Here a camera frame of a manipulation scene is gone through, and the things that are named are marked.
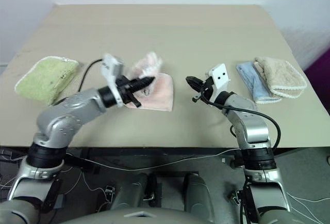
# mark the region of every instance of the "folded towel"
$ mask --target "folded towel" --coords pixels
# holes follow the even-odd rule
[[[78,62],[64,57],[47,56],[39,60],[15,85],[25,98],[53,104],[74,77]]]
[[[154,52],[148,53],[138,61],[128,73],[127,78],[142,78],[153,76],[155,80],[134,96],[141,103],[140,109],[172,111],[173,107],[173,81],[171,76],[160,73],[162,59]],[[136,108],[132,103],[126,104],[128,108]]]
[[[307,87],[303,76],[285,60],[256,57],[254,67],[273,94],[295,99]]]
[[[280,97],[272,94],[261,82],[258,73],[253,68],[251,61],[236,65],[236,69],[249,89],[253,100],[257,104],[276,103]]]

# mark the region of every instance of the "green towel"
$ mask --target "green towel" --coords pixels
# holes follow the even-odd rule
[[[15,92],[22,97],[51,105],[73,79],[78,64],[75,60],[47,56],[17,82]]]

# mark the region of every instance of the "crumpled towel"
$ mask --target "crumpled towel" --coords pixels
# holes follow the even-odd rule
[[[160,73],[162,59],[154,52],[148,53],[138,61],[129,71],[127,78],[155,77],[154,81],[134,96],[141,103],[139,109],[172,111],[173,108],[173,81],[171,76]],[[133,103],[126,104],[128,108],[136,108]]]
[[[272,94],[268,88],[263,85],[251,61],[236,65],[236,69],[249,89],[255,103],[269,104],[282,100],[282,98]]]
[[[307,87],[303,76],[285,60],[256,57],[254,67],[273,94],[295,99]]]
[[[15,92],[51,105],[73,79],[78,65],[65,57],[44,57],[16,83]]]

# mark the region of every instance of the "blue towel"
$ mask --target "blue towel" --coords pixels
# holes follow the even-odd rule
[[[262,83],[251,61],[236,65],[238,73],[246,84],[256,104],[270,104],[282,100],[272,94]]]

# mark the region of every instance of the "white bracket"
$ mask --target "white bracket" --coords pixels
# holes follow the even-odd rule
[[[108,83],[108,87],[110,88],[115,101],[117,102],[118,107],[122,107],[124,105],[122,97],[120,96],[117,85],[116,79],[119,75],[122,75],[124,68],[124,63],[114,58],[110,54],[105,54],[102,61],[102,68],[101,73],[105,77]]]
[[[213,78],[213,94],[210,98],[210,101],[214,103],[220,92],[227,90],[227,85],[230,81],[225,64],[219,64],[209,70],[206,73],[206,77]]]

